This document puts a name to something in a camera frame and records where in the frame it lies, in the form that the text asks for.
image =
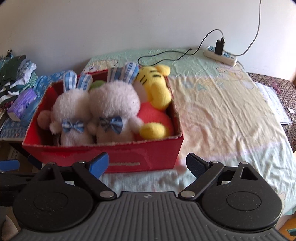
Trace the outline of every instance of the cable connector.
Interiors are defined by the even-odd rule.
[[[217,40],[215,54],[222,55],[224,49],[224,38],[222,37],[221,40]]]

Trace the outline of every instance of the red cardboard box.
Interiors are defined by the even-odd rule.
[[[92,74],[95,80],[106,80],[107,71]],[[56,162],[59,166],[71,166],[84,160],[90,161],[102,152],[109,154],[110,164],[106,172],[138,172],[173,168],[177,160],[183,135],[174,103],[167,109],[174,125],[175,136],[164,140],[145,140],[133,143],[104,143],[88,146],[53,146],[53,135],[37,125],[42,110],[51,110],[57,97],[63,92],[62,81],[52,83],[46,90],[28,127],[23,148],[43,163]]]

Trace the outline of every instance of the power strip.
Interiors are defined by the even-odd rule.
[[[213,46],[206,47],[204,51],[204,56],[212,58],[214,60],[218,60],[219,62],[222,62],[230,66],[235,66],[237,63],[237,57],[230,55],[225,51],[223,51],[222,55],[215,54],[215,47]]]

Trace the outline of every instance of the white wall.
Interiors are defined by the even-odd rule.
[[[108,52],[196,47],[214,28],[223,30],[227,51],[241,53],[256,33],[258,6],[259,0],[6,0],[0,53],[27,54],[39,75],[81,71],[89,58]],[[220,37],[213,33],[204,46]],[[295,40],[296,4],[263,0],[258,39],[239,60],[247,71],[290,80]]]

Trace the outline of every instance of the blue plaid bow tie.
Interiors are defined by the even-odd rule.
[[[82,121],[77,121],[75,124],[72,124],[68,120],[64,120],[62,123],[63,131],[69,132],[71,129],[77,130],[79,133],[84,131],[84,123]]]
[[[111,128],[116,134],[120,134],[122,131],[122,118],[120,116],[102,118],[100,117],[100,125],[105,132]]]

